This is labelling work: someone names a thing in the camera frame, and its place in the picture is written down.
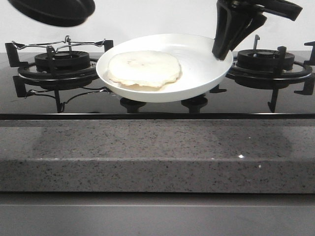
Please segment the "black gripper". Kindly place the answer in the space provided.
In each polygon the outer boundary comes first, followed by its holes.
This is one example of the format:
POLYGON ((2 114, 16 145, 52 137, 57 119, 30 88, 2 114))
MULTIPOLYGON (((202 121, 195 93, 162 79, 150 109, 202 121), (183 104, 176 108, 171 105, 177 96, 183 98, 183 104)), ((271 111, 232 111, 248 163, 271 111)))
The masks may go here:
POLYGON ((247 36, 265 24, 267 17, 262 13, 284 17, 295 21, 302 7, 286 0, 218 0, 217 28, 212 53, 217 59, 224 60, 247 36), (241 31, 233 31, 237 13, 250 16, 241 31))

